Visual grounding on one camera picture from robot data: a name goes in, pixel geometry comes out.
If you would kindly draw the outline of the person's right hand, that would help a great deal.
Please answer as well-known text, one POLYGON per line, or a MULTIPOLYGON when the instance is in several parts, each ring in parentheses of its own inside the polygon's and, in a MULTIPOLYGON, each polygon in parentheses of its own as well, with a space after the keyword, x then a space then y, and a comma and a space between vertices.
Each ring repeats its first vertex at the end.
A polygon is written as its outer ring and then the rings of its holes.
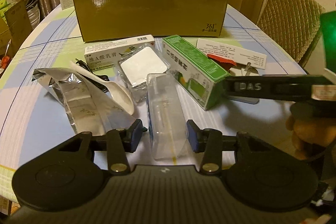
POLYGON ((295 157, 299 160, 308 158, 306 144, 327 147, 335 140, 335 119, 333 118, 301 120, 291 115, 285 126, 292 132, 291 141, 295 148, 295 157))

